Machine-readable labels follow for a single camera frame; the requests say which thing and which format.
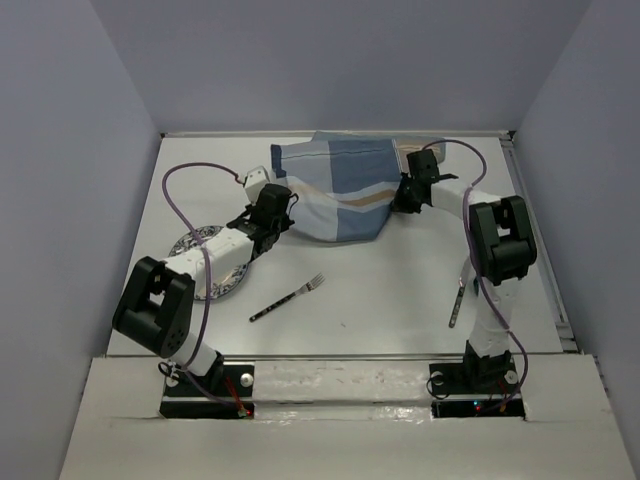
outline fork handle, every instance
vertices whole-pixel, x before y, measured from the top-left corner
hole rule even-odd
[[[284,305],[285,303],[287,303],[289,300],[291,300],[292,298],[295,298],[296,293],[298,292],[293,292],[290,293],[289,295],[287,295],[286,297],[281,298],[280,300],[278,300],[275,303],[272,303],[271,305],[269,305],[267,308],[265,308],[264,310],[260,310],[258,313],[256,313],[253,317],[249,318],[249,321],[251,323],[255,322],[257,319],[259,319],[260,317],[264,317],[267,313],[269,313],[271,310],[275,310],[276,308],[278,308],[280,305]]]

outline gray wall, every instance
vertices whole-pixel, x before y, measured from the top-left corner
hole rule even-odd
[[[516,147],[571,325],[600,358],[640,474],[638,25],[637,0],[594,0]]]
[[[0,5],[0,478],[58,478],[158,147],[87,0]]]
[[[161,131],[516,128],[589,0],[92,0]]]

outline screw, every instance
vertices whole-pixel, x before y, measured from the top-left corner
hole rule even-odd
[[[509,370],[507,373],[505,373],[504,379],[509,385],[515,385],[516,383],[518,383],[518,374],[513,370]]]
[[[253,375],[250,373],[243,373],[240,377],[240,385],[243,387],[250,387],[253,385]]]

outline folded towel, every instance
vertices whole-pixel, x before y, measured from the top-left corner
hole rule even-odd
[[[375,239],[408,170],[406,154],[435,140],[347,138],[271,146],[276,178],[299,196],[293,230],[326,242]],[[434,148],[440,162],[444,148],[438,147],[444,145]]]

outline plate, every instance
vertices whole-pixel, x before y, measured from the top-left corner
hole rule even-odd
[[[200,234],[204,241],[209,240],[210,238],[215,237],[220,231],[222,227],[219,225],[209,225],[206,227],[196,228],[196,231]],[[186,252],[187,250],[191,250],[198,246],[198,242],[193,237],[191,232],[187,233],[180,237],[180,239],[173,246],[171,251],[169,252],[170,257],[175,257],[176,255],[180,255],[181,253]],[[214,283],[211,285],[211,300],[215,300],[217,298],[224,297],[225,295],[231,293],[240,282],[244,279],[247,271],[249,270],[249,265],[240,265],[239,267],[231,270],[222,280],[221,282]],[[202,291],[196,292],[194,295],[194,300],[204,301],[206,297],[205,289]]]

